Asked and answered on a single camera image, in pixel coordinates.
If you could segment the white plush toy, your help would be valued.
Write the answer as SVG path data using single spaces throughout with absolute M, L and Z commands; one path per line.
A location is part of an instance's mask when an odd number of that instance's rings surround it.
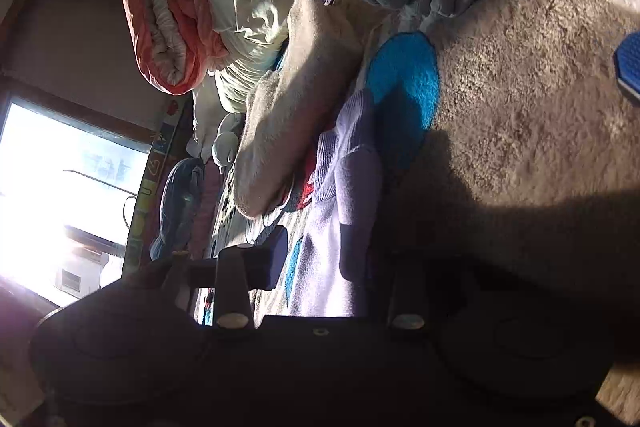
M 243 124 L 244 115 L 241 113 L 228 114 L 219 124 L 212 147 L 212 157 L 219 168 L 233 164 L 239 150 Z

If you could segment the beige folded garment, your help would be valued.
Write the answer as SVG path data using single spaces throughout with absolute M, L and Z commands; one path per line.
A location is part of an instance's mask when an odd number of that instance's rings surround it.
M 243 216 L 268 209 L 355 79 L 362 56 L 340 10 L 320 0 L 294 0 L 281 68 L 262 77 L 247 97 L 233 181 L 234 205 Z

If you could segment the window with brown frame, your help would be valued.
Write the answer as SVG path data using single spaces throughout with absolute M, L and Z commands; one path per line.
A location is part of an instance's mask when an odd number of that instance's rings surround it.
M 56 307 L 116 281 L 153 133 L 1 78 L 1 275 Z

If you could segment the Mickey Mouse brown blanket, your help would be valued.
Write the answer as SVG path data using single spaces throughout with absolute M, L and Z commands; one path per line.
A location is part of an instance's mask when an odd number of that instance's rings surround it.
M 482 0 L 433 27 L 440 102 L 381 207 L 414 265 L 408 391 L 254 381 L 252 426 L 639 421 L 639 109 L 613 55 L 639 0 Z

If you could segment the purple knit sweater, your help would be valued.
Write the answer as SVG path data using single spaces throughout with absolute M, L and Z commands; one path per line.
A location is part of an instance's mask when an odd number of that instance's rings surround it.
M 299 317 L 367 313 L 368 250 L 382 188 L 369 90 L 354 93 L 319 136 L 314 193 L 288 303 Z

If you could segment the blue folded blanket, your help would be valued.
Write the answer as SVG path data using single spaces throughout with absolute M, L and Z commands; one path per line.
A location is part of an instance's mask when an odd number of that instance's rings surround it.
M 158 235 L 150 248 L 152 261 L 186 249 L 201 206 L 204 180 L 205 167 L 200 158 L 180 160 L 171 169 L 160 200 Z

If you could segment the colourful alphabet foam mat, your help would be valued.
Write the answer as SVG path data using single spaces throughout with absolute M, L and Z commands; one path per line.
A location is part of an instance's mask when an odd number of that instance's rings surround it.
M 192 96 L 171 98 L 160 129 L 153 136 L 143 171 L 125 249 L 122 275 L 151 261 L 150 248 L 160 229 L 160 200 L 168 174 L 186 158 L 186 142 L 192 136 Z

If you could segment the cream white quilt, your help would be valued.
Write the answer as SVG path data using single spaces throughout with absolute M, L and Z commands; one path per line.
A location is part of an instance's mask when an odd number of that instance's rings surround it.
M 231 113 L 246 112 L 246 98 L 277 61 L 288 38 L 294 0 L 209 0 L 214 29 L 228 51 L 209 67 L 193 92 L 193 136 L 188 153 L 209 160 L 218 126 Z

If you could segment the orange rolled quilt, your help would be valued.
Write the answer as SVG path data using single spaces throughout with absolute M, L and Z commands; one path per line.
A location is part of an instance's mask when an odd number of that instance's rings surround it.
M 209 0 L 122 0 L 122 6 L 139 72 L 157 90 L 184 95 L 228 55 Z

